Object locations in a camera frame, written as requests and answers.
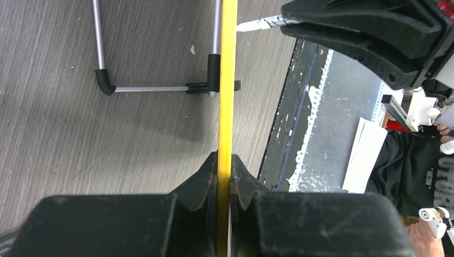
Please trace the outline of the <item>whiteboard marker pen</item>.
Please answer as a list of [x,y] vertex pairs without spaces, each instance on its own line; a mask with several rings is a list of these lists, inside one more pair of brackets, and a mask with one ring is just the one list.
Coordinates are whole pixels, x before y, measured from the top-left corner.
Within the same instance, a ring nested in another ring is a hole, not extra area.
[[250,32],[287,25],[299,24],[301,21],[284,18],[282,15],[265,17],[258,20],[243,22],[236,27],[237,32]]

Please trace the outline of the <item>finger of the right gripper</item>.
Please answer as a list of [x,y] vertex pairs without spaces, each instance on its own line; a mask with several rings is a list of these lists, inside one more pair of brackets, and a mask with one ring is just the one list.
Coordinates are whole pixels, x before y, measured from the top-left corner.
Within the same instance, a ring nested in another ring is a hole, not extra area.
[[434,80],[453,58],[453,1],[291,1],[284,35],[333,49],[393,89]]

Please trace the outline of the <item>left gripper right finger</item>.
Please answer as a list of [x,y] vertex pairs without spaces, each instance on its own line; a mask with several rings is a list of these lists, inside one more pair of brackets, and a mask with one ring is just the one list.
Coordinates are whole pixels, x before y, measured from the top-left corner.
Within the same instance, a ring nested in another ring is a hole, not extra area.
[[230,207],[232,256],[416,256],[383,196],[270,191],[237,155]]

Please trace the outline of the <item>yellow framed whiteboard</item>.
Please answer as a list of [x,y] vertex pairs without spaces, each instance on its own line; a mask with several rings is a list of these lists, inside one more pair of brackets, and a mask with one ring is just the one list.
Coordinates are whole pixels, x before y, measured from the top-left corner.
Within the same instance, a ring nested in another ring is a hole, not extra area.
[[215,256],[228,256],[230,251],[230,177],[232,169],[232,131],[234,77],[236,61],[237,1],[221,1],[220,29],[220,92],[218,117],[218,151],[216,169]]

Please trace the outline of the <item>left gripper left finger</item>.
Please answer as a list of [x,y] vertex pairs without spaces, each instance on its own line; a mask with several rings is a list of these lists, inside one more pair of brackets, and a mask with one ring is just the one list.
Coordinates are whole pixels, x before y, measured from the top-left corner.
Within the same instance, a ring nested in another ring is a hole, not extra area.
[[9,256],[213,256],[216,167],[211,153],[168,194],[44,198]]

